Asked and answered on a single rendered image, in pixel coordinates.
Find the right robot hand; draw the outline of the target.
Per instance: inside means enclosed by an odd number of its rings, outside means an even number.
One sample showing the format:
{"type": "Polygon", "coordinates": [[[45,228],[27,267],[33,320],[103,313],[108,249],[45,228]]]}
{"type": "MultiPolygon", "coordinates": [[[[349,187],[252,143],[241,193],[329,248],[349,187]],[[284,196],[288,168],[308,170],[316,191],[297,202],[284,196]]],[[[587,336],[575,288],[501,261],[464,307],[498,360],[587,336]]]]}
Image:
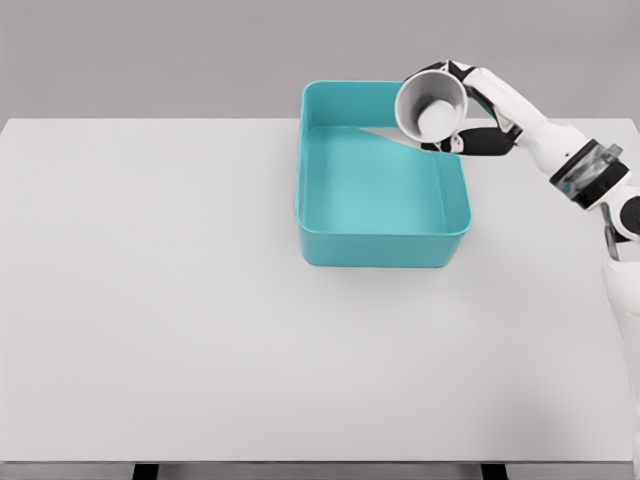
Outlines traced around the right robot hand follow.
{"type": "Polygon", "coordinates": [[[463,84],[468,105],[475,101],[496,122],[494,127],[462,129],[438,143],[420,143],[425,150],[472,156],[499,156],[510,152],[518,141],[546,121],[546,117],[514,87],[491,70],[455,60],[438,61],[424,70],[442,70],[463,84]]]}

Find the white paper cup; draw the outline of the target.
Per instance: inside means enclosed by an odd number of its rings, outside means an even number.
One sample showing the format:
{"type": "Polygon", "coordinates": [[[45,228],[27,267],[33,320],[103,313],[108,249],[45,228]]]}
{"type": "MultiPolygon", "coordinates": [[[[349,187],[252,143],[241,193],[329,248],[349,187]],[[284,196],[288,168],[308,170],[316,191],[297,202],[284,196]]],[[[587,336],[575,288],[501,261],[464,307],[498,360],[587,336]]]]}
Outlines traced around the white paper cup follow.
{"type": "Polygon", "coordinates": [[[406,79],[394,103],[399,129],[419,143],[438,143],[454,135],[467,109],[463,84],[442,70],[424,70],[406,79]]]}

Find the teal plastic basket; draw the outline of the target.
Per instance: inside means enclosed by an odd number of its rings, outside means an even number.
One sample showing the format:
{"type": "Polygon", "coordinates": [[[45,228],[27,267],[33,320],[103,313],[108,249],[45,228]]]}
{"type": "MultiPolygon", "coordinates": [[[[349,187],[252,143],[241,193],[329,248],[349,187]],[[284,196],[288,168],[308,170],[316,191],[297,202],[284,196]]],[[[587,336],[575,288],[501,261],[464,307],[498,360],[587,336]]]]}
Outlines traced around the teal plastic basket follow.
{"type": "Polygon", "coordinates": [[[379,135],[397,127],[400,87],[381,80],[304,87],[295,217],[308,263],[440,268],[471,227],[460,157],[379,135]]]}

